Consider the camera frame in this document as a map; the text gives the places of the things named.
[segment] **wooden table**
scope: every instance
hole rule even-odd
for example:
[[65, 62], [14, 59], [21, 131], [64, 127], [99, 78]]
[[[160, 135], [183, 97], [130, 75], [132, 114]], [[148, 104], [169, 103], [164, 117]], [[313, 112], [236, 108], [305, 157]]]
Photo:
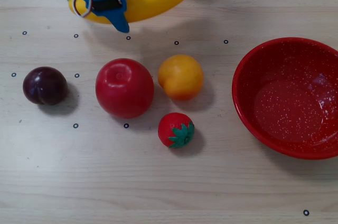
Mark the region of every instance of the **wooden table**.
[[[185, 0], [131, 24], [131, 40], [75, 17], [66, 0], [0, 6], [1, 224], [337, 223], [338, 158], [302, 161], [264, 147], [239, 120], [231, 82], [241, 58], [270, 39], [302, 36], [337, 49], [338, 0]], [[194, 56], [206, 77], [184, 104], [156, 79], [177, 53]], [[99, 69], [120, 57], [140, 61], [156, 82], [149, 112], [130, 121], [110, 117], [95, 96]], [[38, 66], [65, 75], [64, 103], [25, 99], [22, 81]], [[172, 111], [198, 129], [178, 151], [157, 137]]]

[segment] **banana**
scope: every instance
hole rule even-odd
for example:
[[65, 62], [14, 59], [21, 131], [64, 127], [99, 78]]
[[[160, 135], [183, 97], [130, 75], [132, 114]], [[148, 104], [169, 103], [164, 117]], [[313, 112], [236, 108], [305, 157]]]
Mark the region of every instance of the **banana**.
[[[164, 13], [182, 1], [183, 0], [127, 0], [125, 17], [128, 23], [142, 21]], [[68, 0], [69, 9], [74, 13], [72, 3], [73, 0]], [[80, 14], [85, 13], [87, 10], [85, 1], [77, 0], [76, 8]], [[111, 24], [107, 18], [97, 16], [93, 12], [85, 17], [85, 19], [103, 24]]]

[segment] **dark purple plum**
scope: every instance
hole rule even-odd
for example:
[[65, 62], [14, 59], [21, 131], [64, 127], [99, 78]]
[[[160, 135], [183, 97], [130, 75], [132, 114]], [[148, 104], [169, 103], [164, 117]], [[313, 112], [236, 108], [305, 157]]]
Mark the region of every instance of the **dark purple plum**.
[[57, 69], [38, 67], [27, 74], [23, 81], [23, 92], [34, 104], [55, 105], [67, 95], [65, 77]]

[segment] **red bowl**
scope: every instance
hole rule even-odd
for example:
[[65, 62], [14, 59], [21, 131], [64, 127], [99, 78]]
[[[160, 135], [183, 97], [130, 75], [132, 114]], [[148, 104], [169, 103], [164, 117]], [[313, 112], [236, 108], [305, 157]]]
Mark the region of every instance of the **red bowl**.
[[338, 52], [304, 38], [263, 43], [239, 63], [237, 113], [268, 147], [303, 159], [338, 155]]

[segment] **strawberry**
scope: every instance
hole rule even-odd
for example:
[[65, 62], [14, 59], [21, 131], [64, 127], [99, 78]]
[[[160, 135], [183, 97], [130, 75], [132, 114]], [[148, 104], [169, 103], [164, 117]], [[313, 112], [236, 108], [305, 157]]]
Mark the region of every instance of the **strawberry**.
[[180, 148], [188, 144], [194, 136], [195, 126], [191, 119], [181, 113], [165, 115], [158, 126], [158, 137], [170, 148]]

